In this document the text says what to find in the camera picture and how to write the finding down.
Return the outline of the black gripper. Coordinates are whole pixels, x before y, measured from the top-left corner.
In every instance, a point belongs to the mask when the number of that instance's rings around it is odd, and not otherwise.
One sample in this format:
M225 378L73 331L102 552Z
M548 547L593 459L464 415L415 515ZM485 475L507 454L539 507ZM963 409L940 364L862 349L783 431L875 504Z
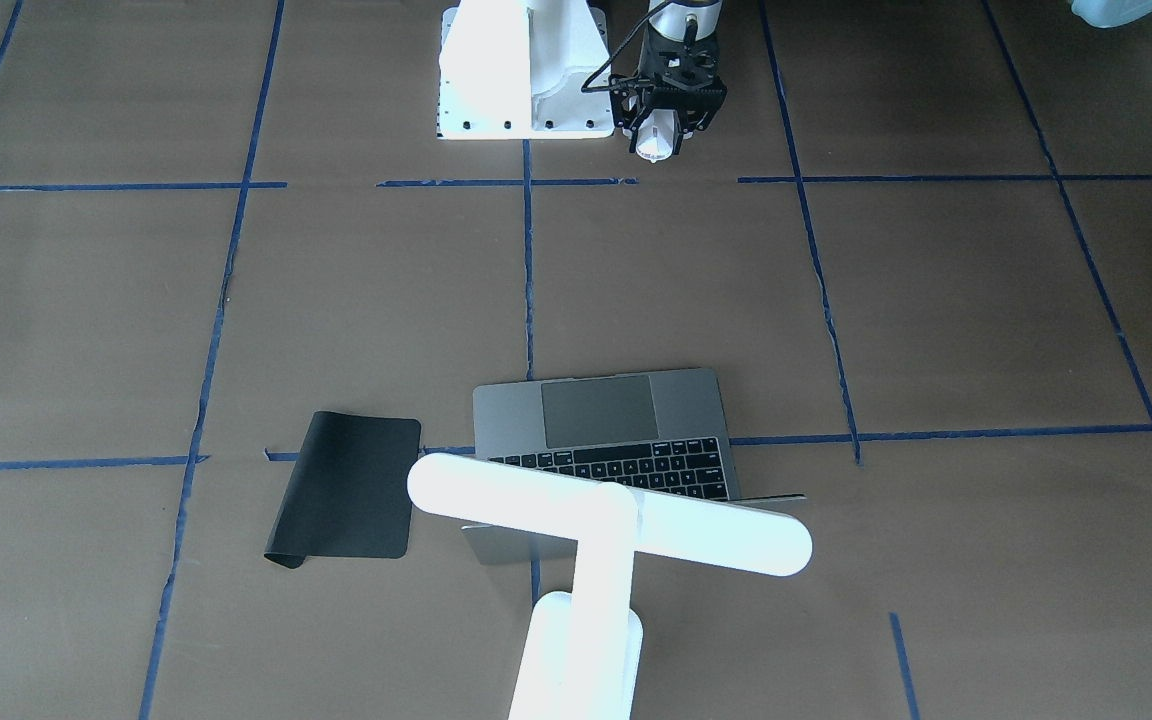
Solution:
M726 100L727 88L719 77L721 50L717 44L645 44L637 58L635 76L622 79L621 97L649 109L680 109L680 151L689 147L696 132L708 129ZM616 128L628 141L628 152L637 154L639 109L617 108Z

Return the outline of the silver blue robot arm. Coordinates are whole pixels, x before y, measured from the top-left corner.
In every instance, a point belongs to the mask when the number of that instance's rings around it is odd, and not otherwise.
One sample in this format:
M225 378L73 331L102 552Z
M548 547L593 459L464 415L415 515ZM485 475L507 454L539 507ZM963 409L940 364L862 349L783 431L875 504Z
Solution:
M641 38L636 70L613 73L600 88L609 96L614 126L641 159L655 162L679 154L721 111L728 94L719 74L722 8L721 1L652 1L611 54L620 58Z

